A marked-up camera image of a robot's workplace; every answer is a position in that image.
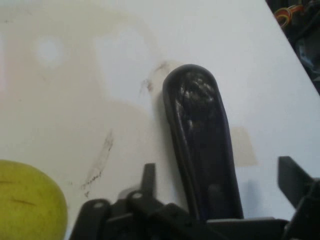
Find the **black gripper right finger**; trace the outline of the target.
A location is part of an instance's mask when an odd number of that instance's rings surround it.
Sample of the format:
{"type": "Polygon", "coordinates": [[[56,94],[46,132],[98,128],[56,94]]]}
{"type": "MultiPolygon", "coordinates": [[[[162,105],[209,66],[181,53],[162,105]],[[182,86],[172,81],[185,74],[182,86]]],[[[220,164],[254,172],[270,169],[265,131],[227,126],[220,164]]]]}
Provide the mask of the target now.
{"type": "Polygon", "coordinates": [[[277,183],[295,208],[287,223],[283,240],[318,240],[320,238],[320,180],[311,177],[291,157],[278,158],[277,183]]]}

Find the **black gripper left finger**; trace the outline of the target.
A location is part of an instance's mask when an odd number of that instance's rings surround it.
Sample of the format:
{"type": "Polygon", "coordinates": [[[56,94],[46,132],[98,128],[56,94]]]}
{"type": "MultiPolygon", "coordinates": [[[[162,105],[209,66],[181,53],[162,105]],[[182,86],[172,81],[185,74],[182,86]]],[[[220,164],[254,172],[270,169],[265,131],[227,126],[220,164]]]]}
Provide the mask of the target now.
{"type": "Polygon", "coordinates": [[[211,230],[177,205],[154,197],[156,165],[144,165],[140,188],[114,204],[88,200],[71,232],[73,240],[211,240],[211,230]]]}

